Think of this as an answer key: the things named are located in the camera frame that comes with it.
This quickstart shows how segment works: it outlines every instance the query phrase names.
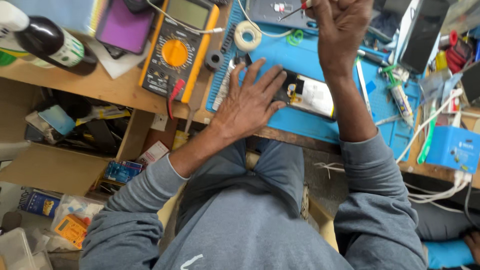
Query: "white bottle cap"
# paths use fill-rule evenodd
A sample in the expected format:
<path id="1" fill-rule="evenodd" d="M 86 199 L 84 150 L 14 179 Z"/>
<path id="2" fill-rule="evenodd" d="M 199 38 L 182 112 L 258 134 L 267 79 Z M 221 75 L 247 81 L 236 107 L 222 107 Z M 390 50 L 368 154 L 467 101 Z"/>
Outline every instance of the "white bottle cap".
<path id="1" fill-rule="evenodd" d="M 0 0 L 0 28 L 18 32 L 25 30 L 30 23 L 28 16 L 7 1 Z"/>

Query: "masking tape roll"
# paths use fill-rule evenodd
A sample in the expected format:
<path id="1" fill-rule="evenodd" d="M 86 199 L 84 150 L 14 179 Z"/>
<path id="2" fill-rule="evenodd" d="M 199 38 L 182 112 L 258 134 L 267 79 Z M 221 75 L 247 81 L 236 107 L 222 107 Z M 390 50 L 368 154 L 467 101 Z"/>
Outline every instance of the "masking tape roll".
<path id="1" fill-rule="evenodd" d="M 258 25 L 256 23 L 250 23 L 249 21 L 240 22 L 237 25 L 237 28 L 235 28 L 235 35 L 233 36 L 235 45 L 237 45 L 237 47 L 244 52 L 249 52 L 257 48 L 262 41 L 262 33 L 260 33 L 257 28 Z M 251 41 L 245 41 L 243 39 L 243 34 L 245 33 L 248 33 L 252 36 Z"/>

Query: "floor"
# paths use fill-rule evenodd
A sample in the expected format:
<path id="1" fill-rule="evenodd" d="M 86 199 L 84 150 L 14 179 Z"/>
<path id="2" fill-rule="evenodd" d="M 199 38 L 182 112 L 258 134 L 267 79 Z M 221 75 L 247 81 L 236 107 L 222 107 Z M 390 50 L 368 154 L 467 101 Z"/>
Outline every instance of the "floor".
<path id="1" fill-rule="evenodd" d="M 348 195 L 345 174 L 330 171 L 329 177 L 327 169 L 320 169 L 314 164 L 318 162 L 326 164 L 332 162 L 343 163 L 342 157 L 304 148 L 303 159 L 305 163 L 305 183 L 309 187 L 310 198 L 318 201 L 332 216 L 335 216 L 338 206 Z"/>

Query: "red tool handle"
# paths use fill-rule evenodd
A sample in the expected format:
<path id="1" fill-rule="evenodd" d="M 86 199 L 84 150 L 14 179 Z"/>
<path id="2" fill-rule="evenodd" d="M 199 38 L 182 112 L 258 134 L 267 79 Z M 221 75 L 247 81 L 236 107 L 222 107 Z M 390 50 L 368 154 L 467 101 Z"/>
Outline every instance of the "red tool handle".
<path id="1" fill-rule="evenodd" d="M 168 116 L 170 119 L 173 119 L 173 114 L 172 114 L 172 101 L 175 99 L 175 97 L 179 94 L 181 88 L 185 85 L 185 81 L 182 79 L 179 79 L 177 83 L 175 84 L 175 87 L 172 90 L 172 93 L 168 96 L 168 101 L 167 101 L 167 107 L 168 107 Z"/>
<path id="2" fill-rule="evenodd" d="M 305 10 L 311 6 L 312 6 L 312 0 L 307 0 L 305 3 L 301 5 L 301 9 Z"/>

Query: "sleeve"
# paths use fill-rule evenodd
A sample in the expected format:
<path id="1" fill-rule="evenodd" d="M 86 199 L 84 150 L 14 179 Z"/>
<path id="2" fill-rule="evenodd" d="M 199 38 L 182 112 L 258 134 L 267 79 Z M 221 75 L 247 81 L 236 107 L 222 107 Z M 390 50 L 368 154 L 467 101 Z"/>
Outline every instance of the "sleeve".
<path id="1" fill-rule="evenodd" d="M 356 270 L 426 269 L 417 213 L 380 132 L 340 144 L 349 188 L 334 220 L 340 253 Z"/>
<path id="2" fill-rule="evenodd" d="M 156 213 L 187 180 L 165 156 L 122 187 L 88 226 L 80 269 L 151 269 L 163 236 Z"/>

